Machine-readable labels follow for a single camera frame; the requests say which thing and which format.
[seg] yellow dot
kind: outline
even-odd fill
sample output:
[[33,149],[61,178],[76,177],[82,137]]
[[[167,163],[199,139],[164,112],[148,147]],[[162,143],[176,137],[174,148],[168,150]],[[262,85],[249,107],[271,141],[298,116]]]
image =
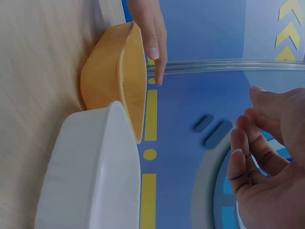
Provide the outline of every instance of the yellow dot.
[[148,83],[149,83],[149,84],[156,84],[156,81],[154,80],[154,78],[150,78],[150,79],[148,80]]
[[143,154],[143,157],[146,160],[152,161],[157,157],[157,152],[154,149],[146,149]]

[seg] blue play mat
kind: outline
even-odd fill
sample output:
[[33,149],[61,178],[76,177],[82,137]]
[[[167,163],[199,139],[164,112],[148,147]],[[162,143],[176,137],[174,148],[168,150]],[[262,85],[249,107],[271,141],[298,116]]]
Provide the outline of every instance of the blue play mat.
[[[305,87],[305,1],[160,4],[169,63],[161,87],[153,81],[154,67],[148,66],[139,145],[141,229],[244,228],[226,177],[228,136],[238,116],[252,106],[252,85],[276,93]],[[145,138],[153,125],[154,138]],[[292,161],[284,146],[263,134]]]

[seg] fingernail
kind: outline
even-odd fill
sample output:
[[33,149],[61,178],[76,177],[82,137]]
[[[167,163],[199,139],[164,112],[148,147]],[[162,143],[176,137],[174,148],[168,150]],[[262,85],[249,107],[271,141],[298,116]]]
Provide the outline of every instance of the fingernail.
[[264,92],[264,91],[265,91],[263,88],[261,88],[261,87],[259,87],[259,86],[252,86],[252,87],[251,87],[251,90],[252,90],[253,92]]
[[241,148],[238,148],[238,149],[234,150],[234,151],[232,152],[232,154],[237,153],[237,152],[242,153],[242,152],[243,152],[243,150],[242,150]]
[[157,60],[160,58],[159,50],[157,48],[148,49],[147,54],[152,60]]

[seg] child's hand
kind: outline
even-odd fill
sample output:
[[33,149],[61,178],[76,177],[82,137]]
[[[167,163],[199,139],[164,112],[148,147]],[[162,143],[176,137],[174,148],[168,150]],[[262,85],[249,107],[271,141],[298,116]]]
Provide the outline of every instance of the child's hand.
[[167,33],[159,0],[128,0],[128,7],[141,29],[146,54],[155,60],[155,80],[161,85],[167,63]]
[[[305,216],[305,89],[284,94],[253,87],[254,108],[237,120],[227,175],[247,229],[302,229]],[[260,129],[285,145],[289,163],[272,149]],[[251,154],[260,168],[256,168]]]

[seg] yellow line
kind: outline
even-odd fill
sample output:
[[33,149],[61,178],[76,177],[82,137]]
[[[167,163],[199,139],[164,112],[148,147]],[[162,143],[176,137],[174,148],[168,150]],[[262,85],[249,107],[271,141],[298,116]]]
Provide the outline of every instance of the yellow line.
[[142,175],[141,229],[156,228],[156,174]]
[[152,60],[151,58],[148,57],[148,64],[149,65],[154,65],[154,60]]
[[145,141],[157,140],[157,90],[148,90],[145,119]]

